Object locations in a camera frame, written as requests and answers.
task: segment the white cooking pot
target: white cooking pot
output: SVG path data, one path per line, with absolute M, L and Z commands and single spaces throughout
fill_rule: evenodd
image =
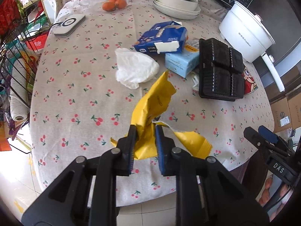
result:
M 234 6 L 219 25 L 219 30 L 222 38 L 239 51 L 246 61 L 253 62 L 261 56 L 279 91 L 284 91 L 284 85 L 273 65 L 274 59 L 265 52 L 272 44 L 275 44 L 275 41 L 261 23 L 261 18 L 258 15 L 253 15 L 243 5 L 235 1 Z

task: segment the red box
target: red box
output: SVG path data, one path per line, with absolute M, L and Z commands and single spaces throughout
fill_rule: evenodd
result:
M 36 37 L 34 39 L 26 41 L 26 45 L 31 50 L 43 49 L 44 46 L 45 46 L 45 42 L 47 40 L 47 37 L 48 37 L 48 33 L 49 33 L 49 31 L 42 34 L 42 35 L 39 35 L 38 37 Z

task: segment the white plate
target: white plate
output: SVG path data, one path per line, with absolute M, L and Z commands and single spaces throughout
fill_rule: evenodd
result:
M 188 10 L 180 9 L 180 8 L 177 8 L 177 7 L 168 6 L 166 4 L 158 2 L 156 0 L 154 0 L 154 3 L 159 7 L 170 9 L 170 10 L 173 10 L 175 12 L 179 12 L 179 13 L 187 14 L 187 15 L 191 15 L 191 16 L 199 15 L 200 12 L 201 12 L 201 8 L 199 6 L 197 6 L 195 11 L 188 11 Z
M 198 0 L 158 0 L 159 2 L 166 4 L 168 6 L 175 6 L 180 9 L 194 11 L 198 5 Z
M 180 13 L 177 13 L 177 12 L 173 12 L 173 11 L 167 10 L 165 8 L 159 7 L 155 3 L 154 3 L 154 6 L 161 13 L 164 13 L 168 16 L 171 16 L 171 17 L 174 17 L 174 18 L 177 18 L 177 19 L 195 19 L 196 17 L 198 17 L 198 15 L 191 16 L 191 15 L 185 15 L 185 14 L 180 14 Z

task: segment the black plastic container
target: black plastic container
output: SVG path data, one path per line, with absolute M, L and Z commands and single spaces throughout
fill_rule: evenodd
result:
M 201 98 L 226 101 L 243 98 L 243 69 L 240 52 L 214 38 L 200 39 Z

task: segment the torn yellow wrapper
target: torn yellow wrapper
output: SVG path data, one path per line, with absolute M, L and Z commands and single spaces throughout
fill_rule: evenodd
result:
M 163 122 L 153 123 L 154 118 L 167 110 L 171 96 L 176 93 L 175 88 L 167 78 L 168 71 L 160 76 L 148 93 L 140 99 L 133 111 L 131 124 L 136 126 L 138 133 L 135 159 L 141 160 L 157 156 L 155 125 L 169 127 Z M 173 132 L 194 157 L 204 159 L 209 155 L 212 145 L 203 136 L 195 132 L 177 132 L 174 130 Z M 111 143 L 114 146 L 117 145 L 117 141 L 112 138 Z

